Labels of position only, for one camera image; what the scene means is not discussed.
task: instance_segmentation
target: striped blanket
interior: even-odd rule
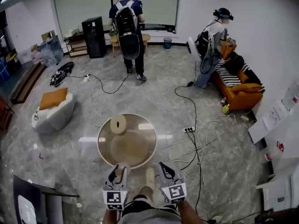
[[[242,84],[240,79],[238,78],[238,76],[233,76],[229,73],[229,71],[225,68],[224,63],[225,63],[225,61],[223,59],[221,59],[219,61],[218,65],[216,66],[216,71],[219,74],[222,82],[227,87],[234,87],[236,85]],[[246,63],[243,65],[242,71],[247,76],[248,76],[249,71],[252,72],[250,67]],[[265,91],[265,87],[262,83],[260,83],[260,85],[262,86],[260,92],[263,93]]]

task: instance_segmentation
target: tape roll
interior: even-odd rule
[[[127,129],[126,118],[122,114],[115,115],[110,121],[111,131],[116,135],[123,135]]]

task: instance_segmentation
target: navy blue shirt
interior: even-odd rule
[[[123,6],[125,6],[129,1],[130,1],[130,0],[122,0],[122,1],[120,1],[120,3],[121,3]],[[132,4],[131,8],[133,9],[133,11],[134,11],[134,13],[135,13],[136,16],[143,14],[143,12],[142,12],[142,8],[141,8],[141,6],[140,6],[140,4],[139,4],[138,2],[134,2],[134,3]],[[115,15],[116,15],[116,13],[117,13],[117,11],[118,11],[117,6],[116,6],[116,5],[113,5],[113,7],[110,8],[109,18],[114,19],[114,18],[115,18]],[[137,33],[141,32],[139,26],[137,27],[137,31],[136,31],[136,32],[137,32]]]

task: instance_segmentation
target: white armchair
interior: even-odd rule
[[[33,129],[39,133],[53,133],[64,128],[74,112],[75,102],[75,96],[68,92],[59,106],[41,111],[38,107],[31,118]]]

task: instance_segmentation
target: black sneaker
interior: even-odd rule
[[[137,80],[140,80],[140,81],[146,81],[147,79],[146,79],[146,76],[144,76],[144,75],[137,75],[137,78],[136,78]]]

